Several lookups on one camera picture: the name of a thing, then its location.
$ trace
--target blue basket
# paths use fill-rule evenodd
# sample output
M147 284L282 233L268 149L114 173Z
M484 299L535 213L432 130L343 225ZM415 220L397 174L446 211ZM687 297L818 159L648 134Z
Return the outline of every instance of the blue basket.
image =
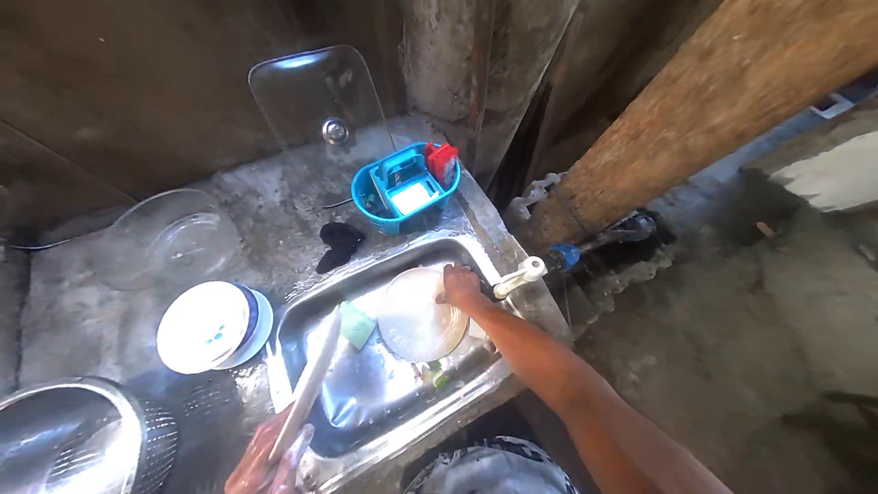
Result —
M456 163L454 181L449 188L445 189L436 182L424 164L423 152L426 147L426 142L416 142L392 155L367 164L356 173L350 184L351 197L354 198L356 207L369 218L378 231L385 235L399 235L400 229L404 229L410 223L420 219L427 211L445 209L451 199L451 194L460 183L459 161ZM388 183L389 178L404 172L411 177L398 184ZM414 211L402 214L390 200L390 197L394 191L407 188L415 183L421 183L428 190L432 188L439 193L430 202Z

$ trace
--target concrete countertop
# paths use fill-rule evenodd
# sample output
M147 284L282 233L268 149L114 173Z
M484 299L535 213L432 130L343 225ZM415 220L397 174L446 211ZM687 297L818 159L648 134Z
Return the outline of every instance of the concrete countertop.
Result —
M444 142L422 116L400 117L388 126L400 148L417 141ZM240 255L212 278L258 289L278 307L289 294L323 278L314 272L327 250L319 238L323 224L348 222L362 230L367 239L357 257L404 242L404 236L381 236L352 204L321 208L349 197L349 183L359 167L389 152L370 145L385 142L370 138L369 132L377 130L362 132L355 152L323 144L303 146L194 184L221 201L242 240ZM462 176L445 215L465 217L500 273L517 269L527 257L469 173ZM273 413L261 356L228 371L181 375L168 370L155 350L155 329L170 303L202 280L117 292L103 285L90 267L91 246L98 241L99 232L33 254L22 315L22 386L90 374L157 398L175 414L180 427L176 466L163 492L222 492L253 430ZM525 318L571 342L544 283L519 288L511 299ZM507 379L498 391L439 425L416 447L364 474L357 482L359 491L399 491L409 462L521 389L516 379Z

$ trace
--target faucet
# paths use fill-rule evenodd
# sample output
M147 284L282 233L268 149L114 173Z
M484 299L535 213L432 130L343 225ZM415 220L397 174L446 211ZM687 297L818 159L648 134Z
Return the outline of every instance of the faucet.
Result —
M509 296L509 292L521 285L539 280L547 272L549 270L546 269L546 264L541 258L537 256L526 258L518 264L518 271L500 278L500 283L493 286L493 295L497 300L503 300Z

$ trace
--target forearm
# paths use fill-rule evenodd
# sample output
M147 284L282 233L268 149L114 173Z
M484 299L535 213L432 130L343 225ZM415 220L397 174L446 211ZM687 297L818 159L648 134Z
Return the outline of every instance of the forearm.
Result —
M580 409L585 362L539 328L493 305L479 304L467 313L497 345L519 379L564 421L579 456L604 494L656 494L650 479L601 429L591 413Z
M569 348L492 304L474 303L464 311L485 330L524 384L565 422L583 461L607 494L649 492L655 486L667 493L730 493ZM625 485L618 490L620 481Z

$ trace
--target hand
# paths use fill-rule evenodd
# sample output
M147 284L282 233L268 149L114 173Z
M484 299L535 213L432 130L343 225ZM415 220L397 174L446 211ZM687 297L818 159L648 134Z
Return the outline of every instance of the hand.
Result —
M491 305L481 290L479 276L470 267L455 263L443 269L445 291L436 296L436 303L449 303L464 312L479 305Z
M226 494L294 494L300 490L299 460L311 444L313 425L302 427L279 462L269 462L271 449L291 409L292 405L256 428L241 461L226 480Z

